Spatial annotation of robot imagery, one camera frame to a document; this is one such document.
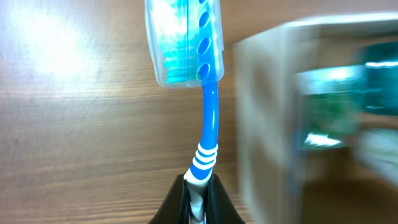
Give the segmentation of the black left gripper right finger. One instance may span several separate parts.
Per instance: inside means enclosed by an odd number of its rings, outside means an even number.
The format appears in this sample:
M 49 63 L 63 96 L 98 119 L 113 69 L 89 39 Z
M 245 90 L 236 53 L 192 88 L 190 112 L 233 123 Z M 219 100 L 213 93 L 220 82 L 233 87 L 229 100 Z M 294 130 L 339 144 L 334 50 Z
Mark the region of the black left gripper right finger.
M 206 224 L 245 224 L 216 174 L 207 185 Z

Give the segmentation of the blue white toothbrush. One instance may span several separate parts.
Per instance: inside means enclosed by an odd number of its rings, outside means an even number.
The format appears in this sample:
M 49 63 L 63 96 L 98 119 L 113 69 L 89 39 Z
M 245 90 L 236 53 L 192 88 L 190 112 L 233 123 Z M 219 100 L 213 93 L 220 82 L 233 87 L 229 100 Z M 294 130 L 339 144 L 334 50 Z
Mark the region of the blue white toothbrush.
M 201 139 L 184 174 L 192 223 L 206 223 L 205 191 L 218 155 L 218 82 L 224 75 L 218 0 L 145 0 L 150 56 L 158 84 L 203 93 Z

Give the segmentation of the white leaf-print lotion tube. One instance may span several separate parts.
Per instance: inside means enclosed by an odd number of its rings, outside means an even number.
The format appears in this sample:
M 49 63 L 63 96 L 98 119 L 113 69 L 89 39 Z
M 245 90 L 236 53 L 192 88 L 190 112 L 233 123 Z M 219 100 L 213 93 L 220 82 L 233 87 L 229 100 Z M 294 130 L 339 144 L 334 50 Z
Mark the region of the white leaf-print lotion tube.
M 366 167 L 397 185 L 397 130 L 363 131 L 354 154 Z

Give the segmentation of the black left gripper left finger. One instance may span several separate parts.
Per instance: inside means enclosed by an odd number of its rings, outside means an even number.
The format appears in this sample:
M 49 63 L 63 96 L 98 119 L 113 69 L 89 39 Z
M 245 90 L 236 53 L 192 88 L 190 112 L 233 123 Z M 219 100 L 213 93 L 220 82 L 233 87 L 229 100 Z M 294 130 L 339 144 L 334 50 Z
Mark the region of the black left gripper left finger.
M 160 208 L 149 224 L 189 224 L 190 197 L 187 183 L 180 174 L 174 180 Z

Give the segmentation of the green Dettol soap box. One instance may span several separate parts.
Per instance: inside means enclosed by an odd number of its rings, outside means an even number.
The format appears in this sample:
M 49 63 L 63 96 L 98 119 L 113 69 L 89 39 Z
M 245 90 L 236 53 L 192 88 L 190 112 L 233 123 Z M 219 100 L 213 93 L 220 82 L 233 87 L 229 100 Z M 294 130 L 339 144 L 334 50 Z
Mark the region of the green Dettol soap box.
M 362 65 L 319 68 L 296 74 L 304 99 L 306 151 L 339 148 L 358 130 Z

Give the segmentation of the blue mouthwash bottle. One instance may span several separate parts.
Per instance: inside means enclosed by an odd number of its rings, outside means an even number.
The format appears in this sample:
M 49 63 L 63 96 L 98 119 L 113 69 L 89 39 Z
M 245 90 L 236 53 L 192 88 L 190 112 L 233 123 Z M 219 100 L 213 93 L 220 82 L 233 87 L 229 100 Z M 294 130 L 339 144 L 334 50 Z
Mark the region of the blue mouthwash bottle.
M 359 50 L 361 111 L 397 116 L 397 42 L 368 45 Z

